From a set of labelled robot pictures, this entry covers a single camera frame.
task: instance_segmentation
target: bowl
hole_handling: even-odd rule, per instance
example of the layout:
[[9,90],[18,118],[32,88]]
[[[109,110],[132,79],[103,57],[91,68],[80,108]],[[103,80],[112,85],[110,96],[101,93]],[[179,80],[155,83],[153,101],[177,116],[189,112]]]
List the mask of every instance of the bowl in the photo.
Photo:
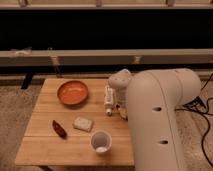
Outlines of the bowl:
[[82,81],[68,81],[59,87],[57,96],[65,105],[77,105],[87,99],[88,88]]

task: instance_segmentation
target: wooden table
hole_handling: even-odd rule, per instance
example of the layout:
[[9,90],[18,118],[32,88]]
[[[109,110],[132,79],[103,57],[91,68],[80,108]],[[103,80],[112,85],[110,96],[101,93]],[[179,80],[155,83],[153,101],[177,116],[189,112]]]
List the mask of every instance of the wooden table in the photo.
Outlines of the wooden table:
[[[76,109],[60,103],[57,89],[71,79],[46,79],[31,115],[16,165],[38,166],[132,166],[134,165],[131,139],[127,121],[118,113],[105,115],[103,105],[105,79],[80,79],[89,89],[87,102]],[[90,133],[74,129],[77,116],[94,121]],[[52,121],[60,123],[68,133],[67,140],[58,137],[52,128]],[[97,155],[90,146],[94,131],[105,130],[112,136],[112,148],[104,156]]]

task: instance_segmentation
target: white cup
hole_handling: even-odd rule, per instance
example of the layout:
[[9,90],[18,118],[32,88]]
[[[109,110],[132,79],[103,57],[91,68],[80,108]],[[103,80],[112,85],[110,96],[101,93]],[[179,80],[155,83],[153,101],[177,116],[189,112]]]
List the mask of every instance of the white cup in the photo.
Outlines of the white cup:
[[106,131],[96,131],[91,136],[90,144],[97,154],[104,154],[111,148],[111,135]]

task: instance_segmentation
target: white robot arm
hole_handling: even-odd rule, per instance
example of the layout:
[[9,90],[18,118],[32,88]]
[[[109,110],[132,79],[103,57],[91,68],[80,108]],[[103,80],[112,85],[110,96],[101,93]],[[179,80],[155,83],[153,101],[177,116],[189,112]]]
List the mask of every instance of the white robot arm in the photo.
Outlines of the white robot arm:
[[201,82],[189,69],[148,70],[126,89],[128,124],[136,171],[186,171],[175,106],[199,95]]

